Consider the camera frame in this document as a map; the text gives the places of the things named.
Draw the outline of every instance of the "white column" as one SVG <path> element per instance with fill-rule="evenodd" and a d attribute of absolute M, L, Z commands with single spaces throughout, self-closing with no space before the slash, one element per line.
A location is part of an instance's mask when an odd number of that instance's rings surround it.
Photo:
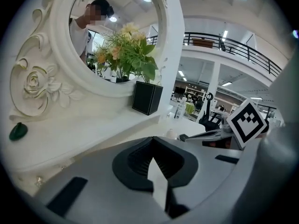
<path fill-rule="evenodd" d="M 212 77 L 211 77 L 211 80 L 210 80 L 210 84 L 209 84 L 209 87 L 207 89 L 207 94 L 212 93 L 214 97 L 216 95 L 216 91 L 217 91 L 217 87 L 218 87 L 219 72 L 220 72 L 220 62 L 215 62 Z M 200 113 L 197 117 L 196 122 L 199 122 L 201 117 L 204 115 L 204 111 L 206 112 L 206 106 L 207 106 L 207 99 L 205 99 L 204 104 L 202 105 L 202 108 L 200 110 Z"/>

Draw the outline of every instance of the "black metal railing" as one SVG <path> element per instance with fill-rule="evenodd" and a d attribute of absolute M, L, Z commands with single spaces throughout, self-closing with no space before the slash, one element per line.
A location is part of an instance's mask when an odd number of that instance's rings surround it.
<path fill-rule="evenodd" d="M 147 39 L 149 44 L 157 44 L 157 36 L 151 36 Z M 254 65 L 263 67 L 269 74 L 274 75 L 275 77 L 280 74 L 281 68 L 262 53 L 235 40 L 225 38 L 225 41 L 223 41 L 222 39 L 223 37 L 219 35 L 185 32 L 183 45 L 208 47 L 228 52 L 232 55 L 246 59 Z"/>

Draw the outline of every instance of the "man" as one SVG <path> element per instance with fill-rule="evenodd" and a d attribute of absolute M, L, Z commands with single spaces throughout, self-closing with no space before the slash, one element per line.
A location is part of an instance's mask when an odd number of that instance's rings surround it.
<path fill-rule="evenodd" d="M 90 49 L 90 46 L 92 46 L 91 39 L 88 42 L 89 32 L 86 26 L 98 25 L 99 21 L 104 21 L 107 17 L 112 17 L 113 14 L 113 8 L 106 0 L 95 0 L 86 6 L 82 16 L 70 20 L 71 41 L 76 52 L 85 64 L 87 54 L 86 47 Z"/>

